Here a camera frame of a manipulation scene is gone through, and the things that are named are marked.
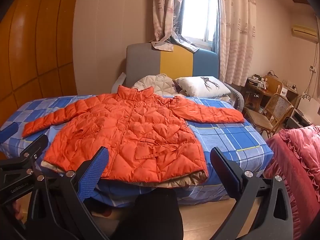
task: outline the jacket collar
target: jacket collar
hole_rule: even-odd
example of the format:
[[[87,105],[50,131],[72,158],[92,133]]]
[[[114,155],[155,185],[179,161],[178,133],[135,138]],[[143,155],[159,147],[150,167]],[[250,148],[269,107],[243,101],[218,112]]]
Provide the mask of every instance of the jacket collar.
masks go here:
[[[118,96],[126,100],[135,100],[135,101],[144,101],[146,98],[149,98],[155,89],[154,87],[148,87],[144,90],[138,91],[136,88],[127,88],[124,86],[118,87]]]

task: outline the rattan chair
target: rattan chair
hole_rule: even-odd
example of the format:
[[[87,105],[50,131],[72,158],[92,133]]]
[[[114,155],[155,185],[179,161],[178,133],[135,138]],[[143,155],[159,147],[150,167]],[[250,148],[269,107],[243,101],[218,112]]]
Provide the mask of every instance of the rattan chair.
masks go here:
[[[287,98],[279,94],[274,94],[263,109],[262,114],[251,109],[247,109],[246,115],[255,128],[258,127],[261,129],[260,134],[262,134],[263,131],[266,131],[269,138],[271,133],[274,135],[279,125],[284,121],[292,108],[293,105],[287,100]]]

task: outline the window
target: window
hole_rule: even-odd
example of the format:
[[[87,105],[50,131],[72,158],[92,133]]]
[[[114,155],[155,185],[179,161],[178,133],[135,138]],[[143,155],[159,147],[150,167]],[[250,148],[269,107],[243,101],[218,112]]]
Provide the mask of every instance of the window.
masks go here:
[[[185,0],[182,36],[197,45],[212,46],[218,0]]]

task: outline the bed armrest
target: bed armrest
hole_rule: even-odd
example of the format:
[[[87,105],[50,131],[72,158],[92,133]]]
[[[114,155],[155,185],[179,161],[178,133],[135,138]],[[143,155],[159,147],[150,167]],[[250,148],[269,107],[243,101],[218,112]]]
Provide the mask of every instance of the bed armrest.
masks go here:
[[[243,106],[244,106],[244,99],[243,96],[240,94],[239,91],[235,90],[233,87],[231,87],[229,84],[223,82],[227,88],[230,89],[232,95],[234,96],[235,105],[234,108],[238,111],[242,112]]]

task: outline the air conditioner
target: air conditioner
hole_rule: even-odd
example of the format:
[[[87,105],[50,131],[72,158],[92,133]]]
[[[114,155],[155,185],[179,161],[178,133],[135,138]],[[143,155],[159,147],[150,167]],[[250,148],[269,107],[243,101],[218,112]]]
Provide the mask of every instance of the air conditioner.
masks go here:
[[[306,39],[315,43],[318,43],[318,32],[315,29],[301,26],[292,26],[292,35],[298,38]]]

